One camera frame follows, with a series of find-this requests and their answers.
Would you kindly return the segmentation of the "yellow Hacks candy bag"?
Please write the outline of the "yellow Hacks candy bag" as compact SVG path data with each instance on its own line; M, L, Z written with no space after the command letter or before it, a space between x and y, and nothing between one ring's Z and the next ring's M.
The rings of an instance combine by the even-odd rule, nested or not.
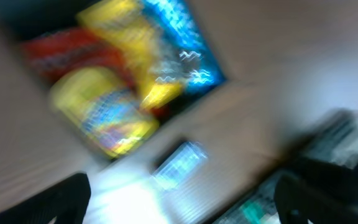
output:
M181 65L159 28L142 14L136 0L105 0L82 10L78 22L119 48L130 68L141 107L160 108L183 91Z

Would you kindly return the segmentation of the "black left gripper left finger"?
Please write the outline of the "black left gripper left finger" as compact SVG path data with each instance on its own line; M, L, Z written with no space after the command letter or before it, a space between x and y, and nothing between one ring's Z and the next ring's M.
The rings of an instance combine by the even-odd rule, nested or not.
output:
M0 213L0 224L82 224L91 197L87 174L79 172Z

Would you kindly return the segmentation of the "red Hacks candy bag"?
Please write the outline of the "red Hacks candy bag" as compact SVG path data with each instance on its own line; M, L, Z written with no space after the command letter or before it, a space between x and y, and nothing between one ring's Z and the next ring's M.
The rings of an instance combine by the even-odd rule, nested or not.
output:
M52 86L67 73L83 67L106 67L132 90L141 107L135 77L121 50L84 28L63 30L22 43L27 61Z

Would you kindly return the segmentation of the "yellow Mentos gum bottle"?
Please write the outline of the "yellow Mentos gum bottle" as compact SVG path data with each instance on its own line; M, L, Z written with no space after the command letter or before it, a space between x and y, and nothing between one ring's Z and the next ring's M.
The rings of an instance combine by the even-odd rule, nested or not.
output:
M64 75L50 89L53 109L110 159L138 148L158 129L158 121L116 74L99 66Z

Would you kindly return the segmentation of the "blue Eclipse mints tin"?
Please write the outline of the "blue Eclipse mints tin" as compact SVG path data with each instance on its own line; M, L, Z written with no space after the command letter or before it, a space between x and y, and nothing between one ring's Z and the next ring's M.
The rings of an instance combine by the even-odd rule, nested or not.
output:
M152 176L162 190L172 190L189 178L207 159L208 154L199 142L181 139L157 162Z

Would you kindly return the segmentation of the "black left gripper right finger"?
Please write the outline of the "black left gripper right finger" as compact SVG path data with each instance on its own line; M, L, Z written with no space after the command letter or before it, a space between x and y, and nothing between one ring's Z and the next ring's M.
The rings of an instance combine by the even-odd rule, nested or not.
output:
M357 208L287 175L277 182L273 198L281 224L358 224Z

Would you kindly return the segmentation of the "blue Oreo cookie pack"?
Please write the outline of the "blue Oreo cookie pack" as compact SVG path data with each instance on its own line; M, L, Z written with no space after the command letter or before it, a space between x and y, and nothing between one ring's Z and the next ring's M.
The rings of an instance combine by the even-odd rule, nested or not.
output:
M184 0L144 0L145 12L173 44L184 74L185 91L199 93L221 85L225 77Z

